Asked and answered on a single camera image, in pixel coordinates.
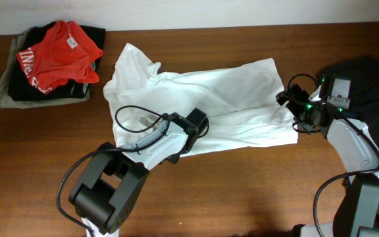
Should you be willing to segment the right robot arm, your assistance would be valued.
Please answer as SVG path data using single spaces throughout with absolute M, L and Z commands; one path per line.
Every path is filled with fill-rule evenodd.
M 329 178 L 316 191 L 314 224 L 299 224 L 294 236 L 379 236 L 379 147 L 368 124 L 352 110 L 351 82 L 347 78 L 325 77 L 314 81 L 309 95 L 299 85 L 288 82 L 276 95 L 279 105 L 293 114 L 293 129 L 301 134 L 321 133 L 340 156 L 345 172 Z M 337 180 L 345 186 L 345 196 L 333 221 L 318 220 L 318 201 L 324 189 Z

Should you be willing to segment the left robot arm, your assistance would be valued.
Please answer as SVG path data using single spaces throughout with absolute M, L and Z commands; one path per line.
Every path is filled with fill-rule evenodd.
M 106 142 L 79 159 L 88 164 L 68 196 L 88 236 L 118 236 L 151 169 L 164 161 L 177 163 L 209 131 L 207 115 L 194 109 L 188 116 L 159 115 L 151 133 L 115 147 Z

